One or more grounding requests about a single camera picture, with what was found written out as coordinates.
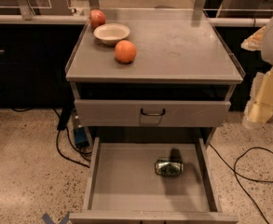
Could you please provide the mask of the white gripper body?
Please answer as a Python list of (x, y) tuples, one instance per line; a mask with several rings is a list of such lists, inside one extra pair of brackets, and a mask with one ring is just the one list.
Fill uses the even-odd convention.
[(255, 102), (255, 97), (256, 97), (257, 93), (259, 92), (259, 90), (260, 90), (260, 87), (262, 85), (264, 76), (265, 76), (264, 73), (257, 72), (256, 76), (253, 79), (253, 83), (252, 83), (252, 86), (251, 86), (251, 89), (250, 89), (250, 99), (247, 102), (247, 104), (245, 106), (245, 109), (244, 109), (244, 115), (245, 116), (248, 116), (249, 112), (252, 109), (252, 106), (253, 106), (253, 104)]

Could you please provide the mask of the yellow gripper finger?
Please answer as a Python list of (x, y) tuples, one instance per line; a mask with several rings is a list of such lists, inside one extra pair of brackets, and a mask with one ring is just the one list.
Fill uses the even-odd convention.
[(265, 73), (262, 85), (248, 116), (243, 117), (242, 125), (247, 129), (264, 126), (273, 117), (273, 67)]
[(255, 33), (246, 38), (240, 46), (248, 51), (260, 50), (263, 45), (263, 35), (265, 29), (266, 27), (258, 29)]

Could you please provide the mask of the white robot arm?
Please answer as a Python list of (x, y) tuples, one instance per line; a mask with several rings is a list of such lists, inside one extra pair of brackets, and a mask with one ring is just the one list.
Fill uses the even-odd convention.
[(242, 125), (247, 129), (264, 126), (273, 117), (273, 17), (253, 35), (245, 39), (241, 47), (261, 52), (264, 62), (271, 65), (265, 74), (257, 72), (250, 90)]

